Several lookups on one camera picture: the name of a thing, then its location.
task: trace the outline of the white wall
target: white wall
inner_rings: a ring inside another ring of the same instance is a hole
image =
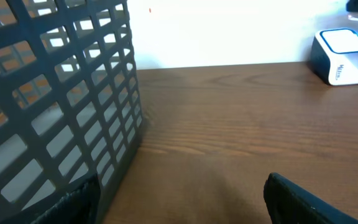
[[[317,30],[358,31],[346,2],[129,0],[137,68],[303,61]]]

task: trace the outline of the lattice pattern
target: lattice pattern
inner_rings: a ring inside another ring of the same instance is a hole
[[[142,125],[131,37],[125,0],[0,0],[0,221],[114,182]]]

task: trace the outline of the tabletop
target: tabletop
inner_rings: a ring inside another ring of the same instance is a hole
[[[358,85],[304,62],[137,74],[147,128],[104,223],[271,223],[271,172],[358,219]]]

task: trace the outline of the logo on device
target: logo on device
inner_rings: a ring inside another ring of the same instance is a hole
[[[338,80],[338,78],[341,77],[342,69],[343,69],[343,65],[340,65],[336,70],[335,80]]]

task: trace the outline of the wood grain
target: wood grain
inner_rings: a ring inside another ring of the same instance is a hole
[[[304,63],[138,71],[148,127],[104,223],[271,223],[270,172],[358,219],[358,85]]]

